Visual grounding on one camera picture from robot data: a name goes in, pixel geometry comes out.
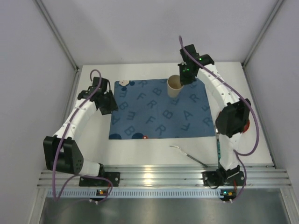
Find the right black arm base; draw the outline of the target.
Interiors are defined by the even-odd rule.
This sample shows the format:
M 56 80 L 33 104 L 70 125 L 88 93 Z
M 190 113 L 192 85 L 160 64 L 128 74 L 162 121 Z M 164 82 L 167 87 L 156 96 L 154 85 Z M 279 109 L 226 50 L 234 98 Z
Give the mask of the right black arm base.
M 242 186 L 245 181 L 243 172 L 240 171 L 233 177 L 228 179 L 222 178 L 216 171 L 205 171 L 202 173 L 203 184 L 206 187 L 216 188 L 216 187 L 228 187 L 228 186 Z

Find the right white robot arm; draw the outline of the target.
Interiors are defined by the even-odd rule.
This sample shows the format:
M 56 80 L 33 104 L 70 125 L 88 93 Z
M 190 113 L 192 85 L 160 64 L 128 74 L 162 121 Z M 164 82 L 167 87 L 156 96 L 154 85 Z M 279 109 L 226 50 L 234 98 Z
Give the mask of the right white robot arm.
M 180 82 L 183 85 L 201 81 L 218 105 L 213 124 L 219 133 L 219 169 L 226 175 L 240 170 L 238 149 L 244 128 L 249 123 L 251 102 L 234 91 L 218 72 L 209 55 L 199 55 L 193 44 L 180 49 L 182 62 L 178 64 Z

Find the blue letter-print cloth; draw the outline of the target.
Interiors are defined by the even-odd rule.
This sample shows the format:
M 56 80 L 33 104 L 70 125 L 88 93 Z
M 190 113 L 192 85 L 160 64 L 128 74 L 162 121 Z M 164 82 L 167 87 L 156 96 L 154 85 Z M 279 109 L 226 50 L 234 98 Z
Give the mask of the blue letter-print cloth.
M 167 79 L 116 81 L 109 139 L 198 138 L 215 135 L 205 85 L 183 87 L 171 98 Z

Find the beige plastic cup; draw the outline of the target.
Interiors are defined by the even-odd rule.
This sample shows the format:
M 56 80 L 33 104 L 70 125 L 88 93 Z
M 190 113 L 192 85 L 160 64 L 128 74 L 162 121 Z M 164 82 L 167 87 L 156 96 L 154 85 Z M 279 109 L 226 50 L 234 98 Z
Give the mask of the beige plastic cup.
M 179 75 L 172 75 L 167 80 L 167 93 L 170 98 L 176 98 L 181 90 L 183 85 L 180 82 Z

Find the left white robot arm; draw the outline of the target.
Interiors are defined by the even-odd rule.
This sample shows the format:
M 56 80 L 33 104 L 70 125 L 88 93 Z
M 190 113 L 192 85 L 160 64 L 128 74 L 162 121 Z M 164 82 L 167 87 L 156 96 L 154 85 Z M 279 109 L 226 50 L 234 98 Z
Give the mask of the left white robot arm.
M 53 136 L 45 137 L 43 149 L 47 169 L 55 167 L 61 173 L 103 176 L 104 165 L 85 159 L 77 141 L 97 111 L 107 115 L 117 110 L 109 80 L 94 77 L 92 85 L 78 94 L 74 108 L 61 128 Z

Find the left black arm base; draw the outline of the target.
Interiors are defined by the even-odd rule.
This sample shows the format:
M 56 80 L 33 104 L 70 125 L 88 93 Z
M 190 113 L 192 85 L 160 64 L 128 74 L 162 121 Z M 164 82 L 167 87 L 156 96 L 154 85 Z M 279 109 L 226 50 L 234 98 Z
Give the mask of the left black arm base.
M 120 172 L 105 172 L 101 177 L 82 176 L 79 180 L 80 187 L 118 187 L 121 179 Z

